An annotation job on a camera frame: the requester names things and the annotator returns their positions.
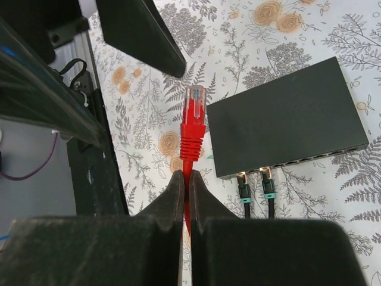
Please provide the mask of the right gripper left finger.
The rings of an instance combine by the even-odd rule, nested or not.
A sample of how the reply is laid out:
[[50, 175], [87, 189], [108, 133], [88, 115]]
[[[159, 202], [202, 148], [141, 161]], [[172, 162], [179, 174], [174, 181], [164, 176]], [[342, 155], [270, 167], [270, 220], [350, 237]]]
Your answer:
[[180, 285], [184, 178], [135, 216], [33, 217], [1, 254], [2, 285]]

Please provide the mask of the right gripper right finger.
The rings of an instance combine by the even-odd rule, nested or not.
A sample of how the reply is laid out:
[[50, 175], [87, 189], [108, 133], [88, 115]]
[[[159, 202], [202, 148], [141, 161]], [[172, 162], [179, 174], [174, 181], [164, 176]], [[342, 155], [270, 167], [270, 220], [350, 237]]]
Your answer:
[[193, 285], [365, 285], [336, 223], [241, 219], [193, 171], [189, 187]]

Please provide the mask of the black network switch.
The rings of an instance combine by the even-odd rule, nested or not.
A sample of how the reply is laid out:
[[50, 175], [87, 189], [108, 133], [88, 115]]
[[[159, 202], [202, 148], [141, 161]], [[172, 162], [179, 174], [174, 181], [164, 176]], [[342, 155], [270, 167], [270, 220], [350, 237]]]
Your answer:
[[207, 116], [220, 179], [368, 146], [335, 57], [210, 104]]

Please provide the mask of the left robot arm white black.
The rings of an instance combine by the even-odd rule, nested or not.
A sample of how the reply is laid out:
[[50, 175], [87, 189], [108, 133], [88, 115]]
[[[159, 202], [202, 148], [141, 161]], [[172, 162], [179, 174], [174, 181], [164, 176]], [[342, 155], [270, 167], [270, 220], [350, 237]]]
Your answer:
[[[153, 1], [97, 1], [106, 44], [170, 76], [186, 61]], [[79, 1], [1, 2], [1, 118], [103, 146], [105, 129], [58, 66], [89, 30]]]

